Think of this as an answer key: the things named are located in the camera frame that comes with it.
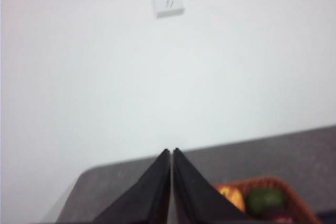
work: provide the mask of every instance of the white wall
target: white wall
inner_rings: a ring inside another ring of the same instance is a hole
[[[151,0],[2,0],[2,222],[55,220],[93,165],[336,123],[335,17],[335,0],[163,19]]]

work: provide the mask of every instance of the brown basket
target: brown basket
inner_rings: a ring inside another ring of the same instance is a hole
[[[287,209],[291,212],[298,223],[322,224],[316,215],[308,208],[300,196],[282,179],[265,176],[235,182],[225,183],[237,187],[245,198],[250,190],[257,187],[271,187],[281,190],[287,199]]]

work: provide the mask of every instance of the black object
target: black object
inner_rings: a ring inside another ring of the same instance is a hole
[[[173,160],[174,196],[180,224],[271,224],[256,221],[210,185],[177,148]]]
[[[336,209],[327,212],[320,212],[317,216],[322,220],[324,224],[335,224],[336,223]]]
[[[135,185],[92,222],[82,224],[166,223],[169,198],[170,152],[165,149]]]

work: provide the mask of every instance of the avocado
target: avocado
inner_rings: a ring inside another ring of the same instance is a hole
[[[245,202],[248,213],[253,216],[260,216],[270,207],[286,206],[286,198],[283,193],[270,187],[252,189]]]

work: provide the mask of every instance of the gray countertop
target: gray countertop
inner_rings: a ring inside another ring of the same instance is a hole
[[[286,180],[315,212],[336,209],[336,126],[185,152],[212,184],[261,175]],[[58,221],[90,221],[155,160],[92,168],[70,193]],[[176,223],[171,198],[169,223]]]

